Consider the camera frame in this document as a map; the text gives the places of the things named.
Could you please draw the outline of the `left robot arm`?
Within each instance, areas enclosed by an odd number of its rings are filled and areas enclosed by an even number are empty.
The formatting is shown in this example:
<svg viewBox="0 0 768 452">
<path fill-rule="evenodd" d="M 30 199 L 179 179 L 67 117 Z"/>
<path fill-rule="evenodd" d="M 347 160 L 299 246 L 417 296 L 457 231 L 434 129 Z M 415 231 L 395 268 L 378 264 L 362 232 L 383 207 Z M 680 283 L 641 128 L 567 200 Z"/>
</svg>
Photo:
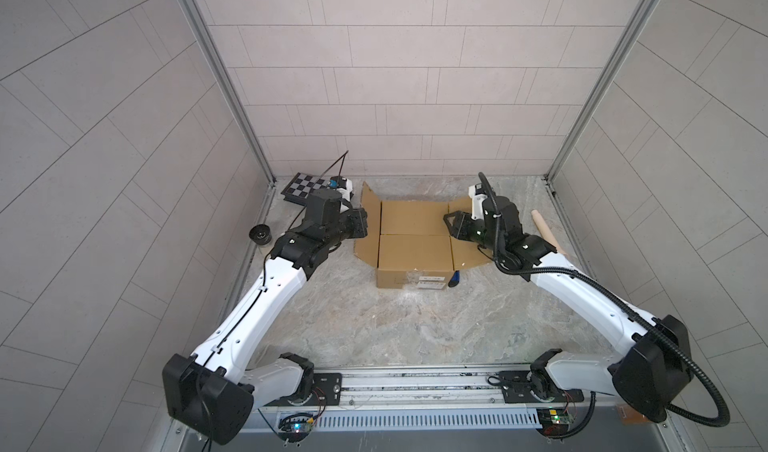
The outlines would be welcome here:
<svg viewBox="0 0 768 452">
<path fill-rule="evenodd" d="M 253 409 L 277 400 L 304 404 L 314 394 L 314 365 L 284 353 L 247 368 L 281 310 L 343 241 L 367 235 L 367 213 L 351 203 L 353 186 L 338 179 L 313 191 L 302 222 L 275 241 L 253 286 L 222 324 L 189 356 L 162 370 L 169 415 L 206 437 L 205 450 L 229 443 Z"/>
</svg>

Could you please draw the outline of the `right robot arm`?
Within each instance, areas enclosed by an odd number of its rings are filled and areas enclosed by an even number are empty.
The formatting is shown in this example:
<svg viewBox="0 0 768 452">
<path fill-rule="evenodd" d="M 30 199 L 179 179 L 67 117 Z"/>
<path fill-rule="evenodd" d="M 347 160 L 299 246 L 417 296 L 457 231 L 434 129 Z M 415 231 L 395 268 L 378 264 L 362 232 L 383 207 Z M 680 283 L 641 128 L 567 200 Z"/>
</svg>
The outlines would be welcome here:
<svg viewBox="0 0 768 452">
<path fill-rule="evenodd" d="M 536 234 L 523 231 L 519 211 L 505 197 L 481 188 L 470 208 L 445 215 L 449 235 L 489 255 L 502 274 L 520 277 L 552 294 L 591 324 L 610 344 L 610 353 L 584 355 L 550 349 L 530 365 L 529 380 L 541 400 L 583 390 L 622 399 L 646 419 L 660 423 L 669 413 L 689 417 L 674 405 L 701 369 L 690 356 L 686 327 L 630 305 L 581 272 L 560 251 L 540 217 Z"/>
</svg>

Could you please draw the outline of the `blue utility knife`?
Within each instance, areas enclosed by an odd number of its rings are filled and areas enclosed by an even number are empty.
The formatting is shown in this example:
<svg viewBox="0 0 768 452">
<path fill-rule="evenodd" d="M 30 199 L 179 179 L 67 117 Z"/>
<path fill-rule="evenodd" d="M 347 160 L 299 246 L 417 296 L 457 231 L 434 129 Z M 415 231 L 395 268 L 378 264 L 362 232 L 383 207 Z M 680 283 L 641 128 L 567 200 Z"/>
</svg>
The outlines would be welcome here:
<svg viewBox="0 0 768 452">
<path fill-rule="evenodd" d="M 451 279 L 448 282 L 448 287 L 449 288 L 454 288 L 459 283 L 460 283 L 460 272 L 459 271 L 455 271 L 454 274 L 452 275 Z"/>
</svg>

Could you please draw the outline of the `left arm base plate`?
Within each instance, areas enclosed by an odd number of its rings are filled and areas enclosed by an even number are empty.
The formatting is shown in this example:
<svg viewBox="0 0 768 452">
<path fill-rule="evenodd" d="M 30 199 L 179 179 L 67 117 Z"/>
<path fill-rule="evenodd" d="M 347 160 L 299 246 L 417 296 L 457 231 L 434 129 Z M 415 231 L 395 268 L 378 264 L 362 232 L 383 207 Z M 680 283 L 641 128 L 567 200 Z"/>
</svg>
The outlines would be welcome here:
<svg viewBox="0 0 768 452">
<path fill-rule="evenodd" d="M 315 373 L 312 385 L 304 393 L 281 398 L 275 404 L 290 407 L 338 406 L 341 401 L 343 375 L 341 373 Z"/>
</svg>

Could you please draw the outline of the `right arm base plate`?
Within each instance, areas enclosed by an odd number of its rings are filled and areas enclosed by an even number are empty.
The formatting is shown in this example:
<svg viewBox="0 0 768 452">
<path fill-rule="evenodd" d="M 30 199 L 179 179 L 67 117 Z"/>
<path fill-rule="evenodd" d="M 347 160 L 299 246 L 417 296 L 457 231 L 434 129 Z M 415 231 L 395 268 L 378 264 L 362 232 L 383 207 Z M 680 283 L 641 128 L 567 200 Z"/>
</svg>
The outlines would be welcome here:
<svg viewBox="0 0 768 452">
<path fill-rule="evenodd" d="M 534 378 L 531 371 L 500 371 L 486 378 L 486 383 L 498 388 L 505 404 L 581 403 L 581 390 L 558 389 L 549 379 Z"/>
</svg>

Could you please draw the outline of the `brown cardboard express box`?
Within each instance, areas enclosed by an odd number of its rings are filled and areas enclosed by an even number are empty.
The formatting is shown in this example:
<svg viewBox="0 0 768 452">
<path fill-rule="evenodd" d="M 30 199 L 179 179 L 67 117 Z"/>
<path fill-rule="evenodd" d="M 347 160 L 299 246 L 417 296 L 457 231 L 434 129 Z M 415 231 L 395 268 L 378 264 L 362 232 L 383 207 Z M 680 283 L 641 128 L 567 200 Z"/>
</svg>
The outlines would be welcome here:
<svg viewBox="0 0 768 452">
<path fill-rule="evenodd" d="M 452 202 L 382 200 L 362 185 L 361 207 L 368 214 L 367 236 L 354 255 L 375 271 L 379 289 L 442 290 L 457 271 L 490 262 L 477 244 L 449 235 L 444 216 L 472 211 L 471 199 Z"/>
</svg>

